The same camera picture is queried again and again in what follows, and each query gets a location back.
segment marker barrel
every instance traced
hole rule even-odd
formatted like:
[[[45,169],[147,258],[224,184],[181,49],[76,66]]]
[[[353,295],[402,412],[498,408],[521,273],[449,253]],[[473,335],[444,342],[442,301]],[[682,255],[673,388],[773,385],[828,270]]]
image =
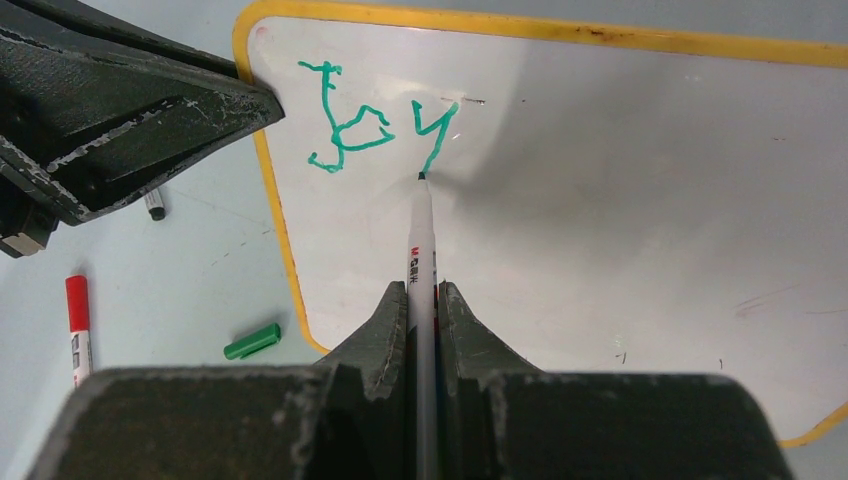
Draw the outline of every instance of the marker barrel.
[[[79,386],[91,374],[91,339],[88,310],[88,281],[83,275],[65,279],[68,295],[68,319],[71,329],[71,360],[74,366],[74,386]]]
[[[415,430],[416,478],[438,476],[436,409],[436,347],[434,302],[436,236],[433,231],[433,201],[426,180],[416,182],[412,198],[407,260],[407,331],[415,344]]]
[[[158,222],[165,218],[165,203],[162,201],[162,194],[159,193],[158,188],[144,196],[144,206],[147,207],[153,220]]]

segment green writing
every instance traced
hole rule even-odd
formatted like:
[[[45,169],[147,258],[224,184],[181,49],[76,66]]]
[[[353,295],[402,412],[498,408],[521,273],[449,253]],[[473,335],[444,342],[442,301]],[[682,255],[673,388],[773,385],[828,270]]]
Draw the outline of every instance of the green writing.
[[[333,65],[330,62],[325,61],[320,66],[310,65],[306,62],[297,62],[301,67],[306,67],[313,72],[321,72],[321,104],[324,106],[324,114],[327,115],[327,120],[330,122],[330,128],[332,128],[333,133],[330,136],[330,142],[336,146],[338,150],[338,161],[335,164],[323,163],[318,161],[318,154],[316,152],[312,152],[309,156],[309,164],[315,165],[316,167],[323,169],[329,173],[336,173],[342,168],[344,168],[345,161],[345,152],[357,152],[360,150],[365,150],[366,148],[377,147],[386,142],[394,140],[395,136],[388,131],[386,131],[383,127],[388,127],[390,125],[389,121],[386,120],[386,116],[383,115],[383,112],[377,110],[368,105],[362,105],[359,107],[359,111],[356,113],[356,116],[353,117],[352,120],[344,122],[342,124],[336,123],[336,118],[333,115],[332,110],[330,109],[330,90],[335,90],[336,86],[330,81],[330,74],[335,73],[336,75],[342,74],[341,65]],[[362,121],[363,117],[366,113],[371,113],[377,117],[382,127],[379,127],[381,138],[377,140],[373,140],[370,142],[360,143],[359,145],[347,145],[342,140],[342,132],[347,130],[348,128],[353,127]]]
[[[421,173],[427,173],[430,171],[430,165],[433,164],[433,160],[439,156],[439,152],[442,150],[442,142],[445,141],[445,134],[448,133],[448,126],[450,125],[450,120],[459,111],[459,104],[454,102],[451,105],[451,108],[445,112],[444,115],[439,117],[438,120],[431,123],[427,128],[421,128],[421,104],[412,101],[412,114],[415,115],[415,133],[418,135],[429,135],[435,129],[439,129],[439,135],[436,137],[436,142],[433,144],[433,151],[430,152],[430,156],[427,157],[427,161],[424,162],[424,166],[421,167]]]
[[[306,67],[313,72],[321,72],[321,104],[324,107],[324,114],[327,116],[327,121],[330,122],[330,128],[332,129],[332,134],[330,135],[330,142],[336,146],[338,151],[338,160],[336,163],[323,163],[318,161],[318,154],[316,152],[312,152],[309,156],[309,164],[315,165],[316,167],[323,169],[329,173],[336,173],[342,168],[344,168],[345,163],[345,152],[358,152],[361,150],[365,150],[367,148],[379,147],[384,143],[390,142],[395,139],[395,135],[389,133],[384,127],[388,127],[390,125],[389,121],[386,119],[385,114],[380,110],[377,110],[374,107],[369,105],[362,105],[359,107],[359,111],[356,113],[356,116],[353,119],[338,123],[336,121],[335,115],[333,115],[333,111],[330,109],[330,90],[335,90],[336,86],[330,81],[331,75],[341,75],[342,67],[341,65],[333,65],[328,61],[324,61],[320,66],[311,65],[306,62],[297,62],[301,67]],[[445,135],[448,132],[448,127],[450,126],[450,121],[454,115],[459,111],[459,104],[454,102],[453,105],[445,112],[441,117],[439,117],[435,122],[431,123],[427,127],[421,126],[421,104],[417,101],[412,101],[412,114],[415,117],[415,133],[421,136],[429,135],[436,129],[439,130],[438,135],[436,135],[436,141],[433,143],[433,150],[430,152],[430,155],[427,157],[427,160],[424,162],[424,166],[421,168],[422,173],[427,173],[430,170],[430,166],[433,164],[433,160],[439,156],[439,152],[442,150],[442,143],[445,141]],[[348,145],[342,140],[342,133],[358,125],[362,122],[365,114],[370,113],[377,117],[377,120],[380,122],[380,130],[381,137],[372,140],[370,142],[360,143],[358,145]]]

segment scratch on whiteboard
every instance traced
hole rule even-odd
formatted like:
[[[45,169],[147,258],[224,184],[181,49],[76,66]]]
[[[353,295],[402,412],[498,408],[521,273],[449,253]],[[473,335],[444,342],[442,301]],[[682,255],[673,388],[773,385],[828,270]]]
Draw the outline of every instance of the scratch on whiteboard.
[[[452,98],[447,98],[447,97],[439,97],[439,98],[446,101],[446,102],[452,102],[453,101]],[[467,103],[476,103],[477,105],[485,105],[486,104],[485,100],[482,100],[482,99],[479,99],[479,98],[468,98],[468,97],[463,96],[462,98],[460,98],[460,100],[462,100],[463,102],[467,102]]]
[[[736,304],[736,308],[747,308],[747,307],[749,306],[748,304],[750,304],[750,303],[754,303],[754,302],[756,302],[757,300],[762,300],[762,299],[764,299],[764,298],[768,298],[768,297],[771,297],[771,296],[777,295],[777,294],[779,294],[779,293],[787,292],[787,291],[789,291],[789,290],[792,290],[792,289],[798,288],[798,287],[800,287],[800,286],[801,286],[801,284],[800,284],[800,283],[796,283],[795,285],[790,285],[790,286],[788,286],[788,287],[781,288],[780,290],[775,290],[775,291],[773,291],[773,292],[764,293],[764,294],[762,294],[762,295],[760,295],[760,296],[757,296],[757,297],[754,297],[754,298],[750,298],[750,299],[748,299],[748,300],[745,300],[745,301],[744,301],[744,302],[742,302],[742,303],[738,303],[738,304]]]
[[[748,318],[751,315],[757,313],[757,309],[762,307],[765,303],[753,303],[751,305],[747,305],[745,307],[741,307],[736,310],[736,318]]]
[[[819,312],[804,312],[804,313],[806,313],[807,315],[831,315],[831,314],[834,314],[834,313],[842,313],[842,312],[848,312],[848,308],[842,308],[842,309],[839,309],[839,310],[824,310],[824,311],[819,311]]]

